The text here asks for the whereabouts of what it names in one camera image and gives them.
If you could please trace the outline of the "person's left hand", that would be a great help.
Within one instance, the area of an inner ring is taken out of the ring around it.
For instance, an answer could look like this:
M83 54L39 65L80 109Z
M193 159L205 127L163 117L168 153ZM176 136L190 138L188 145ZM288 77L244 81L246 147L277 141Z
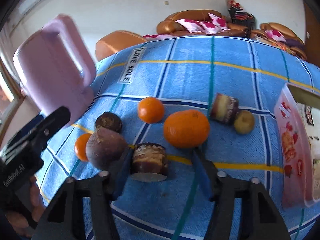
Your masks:
M30 178L30 202L32 206L32 218L34 221L38 222L41 218L44 210L46 209L42 196L40 194L40 189L37 185L37 179L35 176L32 176ZM31 231L29 230L29 224L26 218L21 215L20 213L8 211L5 213L6 219L11 224L12 228L15 230L15 232L21 236L21 237L27 237L30 238L32 236Z

